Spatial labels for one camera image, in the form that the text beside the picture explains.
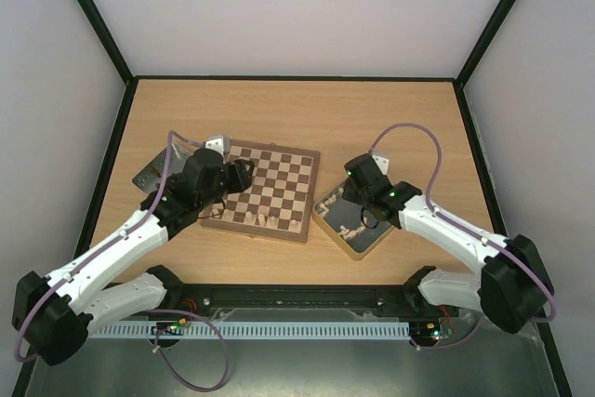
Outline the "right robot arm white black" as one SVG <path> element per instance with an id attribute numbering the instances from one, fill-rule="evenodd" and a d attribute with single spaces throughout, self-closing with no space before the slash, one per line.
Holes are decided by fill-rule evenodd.
<path id="1" fill-rule="evenodd" d="M 480 311 L 499 329 L 518 333 L 554 295 L 547 269 L 529 238 L 486 232 L 434 204 L 419 188 L 392 184 L 370 153 L 345 164 L 342 196 L 379 222 L 414 233 L 458 258 L 469 273 L 419 272 L 405 292 L 418 315 L 447 305 Z"/>

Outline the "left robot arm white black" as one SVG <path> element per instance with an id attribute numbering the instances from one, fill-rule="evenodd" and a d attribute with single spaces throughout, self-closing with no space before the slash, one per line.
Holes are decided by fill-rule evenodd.
<path id="1" fill-rule="evenodd" d="M 70 264 L 46 276 L 30 271 L 16 285 L 12 325 L 14 356 L 24 363 L 21 343 L 48 365 L 72 357 L 105 325 L 158 308 L 167 291 L 156 275 L 108 289 L 107 284 L 145 254 L 196 223 L 201 212 L 229 193 L 252 185 L 255 165 L 227 162 L 212 145 L 197 149 L 178 173 L 163 173 L 158 187 L 114 233 Z"/>

